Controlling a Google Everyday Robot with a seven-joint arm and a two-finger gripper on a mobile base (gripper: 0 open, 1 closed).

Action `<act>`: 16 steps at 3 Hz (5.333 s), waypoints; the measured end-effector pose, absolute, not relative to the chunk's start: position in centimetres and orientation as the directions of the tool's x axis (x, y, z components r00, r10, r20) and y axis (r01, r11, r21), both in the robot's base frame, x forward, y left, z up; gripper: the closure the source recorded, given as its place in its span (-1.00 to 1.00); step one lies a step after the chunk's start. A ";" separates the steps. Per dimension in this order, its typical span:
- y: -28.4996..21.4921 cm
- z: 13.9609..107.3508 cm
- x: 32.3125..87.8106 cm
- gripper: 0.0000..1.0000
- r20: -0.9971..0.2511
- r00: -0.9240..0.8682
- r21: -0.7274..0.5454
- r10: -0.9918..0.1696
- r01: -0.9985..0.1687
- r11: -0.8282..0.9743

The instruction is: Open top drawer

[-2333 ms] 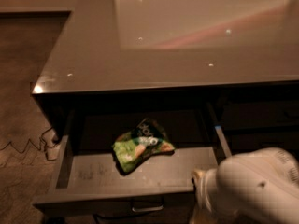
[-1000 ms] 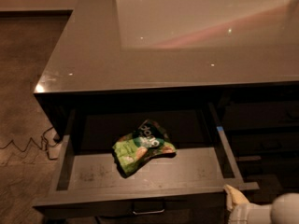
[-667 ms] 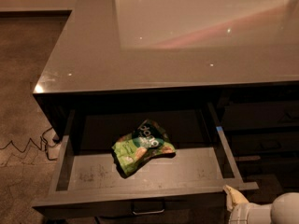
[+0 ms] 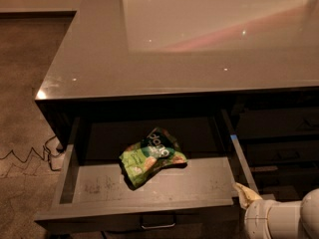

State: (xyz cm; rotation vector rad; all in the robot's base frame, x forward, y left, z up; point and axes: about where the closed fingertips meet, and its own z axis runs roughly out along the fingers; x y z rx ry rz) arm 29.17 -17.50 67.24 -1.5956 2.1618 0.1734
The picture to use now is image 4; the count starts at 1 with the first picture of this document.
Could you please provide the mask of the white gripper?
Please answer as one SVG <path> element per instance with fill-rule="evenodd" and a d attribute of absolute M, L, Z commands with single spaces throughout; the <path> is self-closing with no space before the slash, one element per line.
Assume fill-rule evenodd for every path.
<path fill-rule="evenodd" d="M 269 225 L 270 209 L 274 200 L 262 200 L 262 197 L 249 187 L 238 182 L 233 184 L 237 191 L 240 207 L 246 210 L 244 230 L 248 239 L 272 239 Z"/>

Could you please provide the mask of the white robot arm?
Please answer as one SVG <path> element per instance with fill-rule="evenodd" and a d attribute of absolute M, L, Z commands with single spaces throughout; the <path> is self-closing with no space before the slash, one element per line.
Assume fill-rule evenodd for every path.
<path fill-rule="evenodd" d="M 238 182 L 233 184 L 245 211 L 244 231 L 248 239 L 319 239 L 319 189 L 301 201 L 264 199 Z"/>

